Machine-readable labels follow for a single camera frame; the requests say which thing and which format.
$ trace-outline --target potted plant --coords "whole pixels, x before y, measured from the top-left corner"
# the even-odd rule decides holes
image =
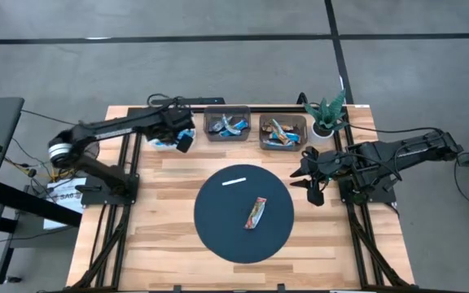
[[[344,112],[341,112],[344,100],[345,91],[342,90],[328,106],[327,100],[323,98],[318,110],[308,103],[304,103],[305,110],[314,118],[311,138],[315,142],[332,137],[335,131],[342,129],[347,124],[344,121],[338,123],[338,120],[345,115]]]

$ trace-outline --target gray carpet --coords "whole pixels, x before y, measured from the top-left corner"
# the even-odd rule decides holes
[[[334,8],[340,33],[469,33],[469,1],[335,0]],[[318,0],[0,0],[0,38],[329,32]],[[378,129],[437,126],[469,150],[469,40],[346,41],[343,50],[355,103],[372,106]],[[294,103],[300,91],[316,101],[339,88],[331,41],[0,45],[0,97],[70,121],[100,120],[108,105],[143,104],[155,92]],[[64,127],[23,114],[15,138],[45,160]],[[29,162],[15,145],[8,155]],[[452,172],[451,163],[422,164],[403,172],[396,193],[417,283],[469,291],[469,203]],[[9,166],[0,180],[28,183]],[[459,181],[469,195],[469,168]],[[24,282],[0,292],[62,288],[72,250],[16,251],[10,273]]]

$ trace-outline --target wooden tabletop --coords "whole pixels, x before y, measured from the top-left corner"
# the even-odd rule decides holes
[[[368,106],[347,107],[352,124],[374,128]],[[126,116],[127,111],[128,106],[110,106],[106,119]],[[304,115],[307,124],[312,124],[311,116],[292,115]],[[251,115],[253,125],[257,125],[259,116]],[[182,285],[183,290],[276,290],[279,283],[290,290],[359,288],[347,211],[337,184],[329,184],[324,192],[325,204],[315,207],[307,201],[305,189],[288,185],[295,181],[289,175],[300,166],[299,151],[262,150],[254,126],[245,142],[209,142],[202,131],[202,114],[195,114],[195,123],[197,138],[186,154],[155,151],[142,140],[138,165],[141,186],[129,220],[119,289],[172,290],[173,285]],[[353,136],[355,143],[377,140],[376,133],[366,130],[353,129]],[[313,146],[319,151],[335,148],[333,140]],[[101,142],[99,160],[116,164],[120,148],[120,138]],[[233,164],[254,164],[271,171],[289,187],[294,203],[294,226],[285,246],[269,259],[250,265],[231,263],[209,251],[193,223],[199,188],[216,171]],[[67,285],[78,281],[88,269],[101,208],[92,206],[84,211]],[[413,282],[397,215],[381,203],[371,203],[369,209],[378,249],[401,278]],[[101,231],[97,252],[104,228]],[[369,283],[373,284],[369,253],[364,247],[363,251]],[[113,251],[105,284],[111,280],[114,255]]]

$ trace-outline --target green plant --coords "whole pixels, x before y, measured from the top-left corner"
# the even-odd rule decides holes
[[[347,125],[347,122],[340,122],[345,113],[341,111],[343,107],[343,102],[345,100],[345,90],[340,91],[337,97],[327,106],[327,100],[322,99],[322,102],[319,104],[319,109],[316,110],[307,103],[304,103],[305,110],[309,113],[314,120],[316,125],[326,130],[338,131]]]

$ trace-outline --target plastic bin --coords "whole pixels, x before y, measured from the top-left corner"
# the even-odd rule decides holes
[[[281,125],[290,125],[293,126],[294,129],[292,130],[293,133],[296,133],[300,136],[300,143],[295,143],[293,146],[270,146],[266,143],[263,143],[265,139],[268,139],[269,133],[263,131],[261,126],[271,120],[275,119]],[[260,148],[262,150],[270,150],[270,151],[299,151],[302,149],[303,145],[307,143],[307,120],[305,117],[300,115],[262,115],[260,116],[260,124],[259,124],[259,137],[260,137]]]
[[[241,135],[222,137],[218,133],[210,133],[209,126],[221,120],[223,114],[233,116],[231,124],[245,119],[248,122],[248,127],[242,129]],[[204,109],[204,132],[210,142],[242,142],[248,139],[249,132],[251,132],[251,110],[247,106],[206,107]]]

